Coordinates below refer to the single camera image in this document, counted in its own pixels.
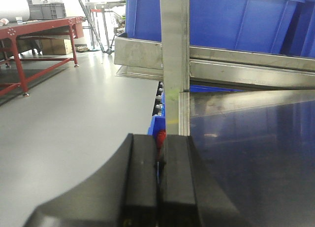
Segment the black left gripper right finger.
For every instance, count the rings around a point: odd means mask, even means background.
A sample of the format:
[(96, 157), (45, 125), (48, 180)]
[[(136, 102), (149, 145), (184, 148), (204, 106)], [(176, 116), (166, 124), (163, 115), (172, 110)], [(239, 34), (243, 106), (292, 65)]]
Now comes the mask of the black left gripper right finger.
[(207, 170), (190, 136), (168, 135), (160, 173), (161, 227), (247, 227)]

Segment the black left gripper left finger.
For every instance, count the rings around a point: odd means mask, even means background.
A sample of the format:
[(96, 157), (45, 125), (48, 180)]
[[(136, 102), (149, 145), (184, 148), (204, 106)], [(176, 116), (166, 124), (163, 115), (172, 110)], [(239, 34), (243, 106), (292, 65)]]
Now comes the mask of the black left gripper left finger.
[(95, 173), (35, 208), (26, 227), (154, 227), (157, 223), (156, 145), (128, 134)]

